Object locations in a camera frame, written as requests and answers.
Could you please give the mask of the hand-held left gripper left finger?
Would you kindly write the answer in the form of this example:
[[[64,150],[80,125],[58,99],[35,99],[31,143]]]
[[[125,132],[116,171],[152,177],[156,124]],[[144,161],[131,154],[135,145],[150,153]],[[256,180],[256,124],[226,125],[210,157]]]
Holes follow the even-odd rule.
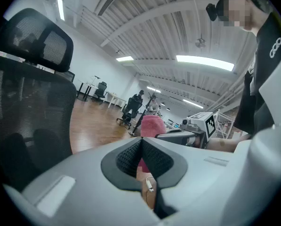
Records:
[[[111,172],[133,191],[119,189],[102,173],[101,161],[119,148],[137,145],[131,138],[71,155],[35,178],[22,192],[4,185],[19,212],[32,226],[154,226],[159,217],[141,196],[142,185],[116,163]]]

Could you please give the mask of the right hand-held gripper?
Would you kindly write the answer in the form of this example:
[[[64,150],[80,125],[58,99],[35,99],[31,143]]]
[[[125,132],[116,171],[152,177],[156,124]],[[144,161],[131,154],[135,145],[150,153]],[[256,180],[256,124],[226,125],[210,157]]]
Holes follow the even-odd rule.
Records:
[[[212,112],[200,112],[183,119],[180,128],[185,131],[158,134],[157,139],[178,145],[205,149],[216,126]]]

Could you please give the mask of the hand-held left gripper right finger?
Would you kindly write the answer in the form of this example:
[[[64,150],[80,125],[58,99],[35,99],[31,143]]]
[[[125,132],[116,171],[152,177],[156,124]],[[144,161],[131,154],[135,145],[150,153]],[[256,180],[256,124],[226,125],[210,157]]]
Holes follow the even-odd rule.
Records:
[[[255,218],[249,190],[251,141],[234,153],[144,138],[144,151],[172,166],[156,178],[153,223],[145,226],[248,226]]]

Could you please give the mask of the pink cloth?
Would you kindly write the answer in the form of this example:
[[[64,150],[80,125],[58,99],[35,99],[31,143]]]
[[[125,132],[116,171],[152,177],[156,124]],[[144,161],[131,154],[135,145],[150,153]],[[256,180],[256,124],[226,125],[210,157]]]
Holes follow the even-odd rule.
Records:
[[[141,137],[155,137],[166,133],[164,121],[157,115],[145,115],[139,128]]]

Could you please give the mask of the black mesh chair backrest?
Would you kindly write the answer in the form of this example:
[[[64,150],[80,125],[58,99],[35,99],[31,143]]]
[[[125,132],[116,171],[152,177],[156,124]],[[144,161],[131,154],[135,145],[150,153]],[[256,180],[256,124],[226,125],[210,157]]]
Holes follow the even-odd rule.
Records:
[[[59,76],[0,56],[0,174],[18,191],[72,155],[76,87]]]

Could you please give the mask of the person's right forearm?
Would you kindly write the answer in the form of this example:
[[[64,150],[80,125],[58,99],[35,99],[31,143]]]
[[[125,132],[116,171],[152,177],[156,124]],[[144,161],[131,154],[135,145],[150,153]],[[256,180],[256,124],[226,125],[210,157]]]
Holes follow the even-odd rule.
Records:
[[[237,139],[212,138],[209,140],[206,149],[233,153],[240,142],[249,140],[250,138],[250,134],[246,134]]]

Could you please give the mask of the black coat rack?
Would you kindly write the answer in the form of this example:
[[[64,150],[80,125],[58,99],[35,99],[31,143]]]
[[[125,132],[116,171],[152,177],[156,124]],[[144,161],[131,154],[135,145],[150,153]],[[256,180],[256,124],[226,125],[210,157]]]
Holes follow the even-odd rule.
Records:
[[[151,95],[151,97],[150,97],[150,99],[149,99],[149,102],[148,102],[147,105],[145,106],[144,112],[142,113],[142,115],[140,116],[140,119],[139,119],[138,122],[136,123],[136,126],[134,127],[134,129],[133,129],[132,131],[129,132],[129,134],[130,134],[131,136],[136,137],[136,130],[137,130],[137,128],[141,125],[141,122],[142,122],[142,120],[143,120],[143,117],[145,116],[145,111],[146,111],[146,109],[147,109],[149,103],[151,102],[151,100],[152,100],[153,98],[156,98],[156,99],[157,99],[157,97],[156,97],[156,95],[155,95],[155,92],[153,92],[153,94]]]

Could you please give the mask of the black office chair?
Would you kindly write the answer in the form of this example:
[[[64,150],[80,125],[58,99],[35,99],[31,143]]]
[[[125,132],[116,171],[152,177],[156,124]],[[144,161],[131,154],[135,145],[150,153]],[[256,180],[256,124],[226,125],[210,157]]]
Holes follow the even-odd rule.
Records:
[[[131,128],[131,120],[138,114],[138,110],[142,106],[142,103],[134,98],[130,97],[128,104],[123,109],[123,115],[121,118],[117,118],[116,121],[120,121],[120,126],[125,126],[128,130]]]
[[[98,102],[101,105],[104,102],[103,99],[105,98],[104,93],[105,93],[106,88],[107,88],[106,82],[104,82],[104,81],[100,82],[98,84],[98,89],[96,89],[96,91],[95,91],[91,100],[93,102]]]

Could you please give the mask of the person in black vest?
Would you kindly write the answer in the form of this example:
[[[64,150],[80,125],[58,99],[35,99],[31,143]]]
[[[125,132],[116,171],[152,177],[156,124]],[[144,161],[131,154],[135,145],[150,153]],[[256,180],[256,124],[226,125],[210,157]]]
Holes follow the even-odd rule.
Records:
[[[259,89],[280,61],[281,23],[272,12],[257,33],[253,70],[248,70],[245,74],[244,89],[234,127],[253,136],[274,124]]]

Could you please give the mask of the black mesh chair headrest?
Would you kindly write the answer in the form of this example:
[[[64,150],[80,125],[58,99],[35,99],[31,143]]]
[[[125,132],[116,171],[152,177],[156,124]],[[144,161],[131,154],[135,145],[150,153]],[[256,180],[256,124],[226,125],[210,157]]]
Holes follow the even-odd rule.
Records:
[[[70,68],[73,41],[46,16],[25,8],[3,25],[0,51],[63,73]]]

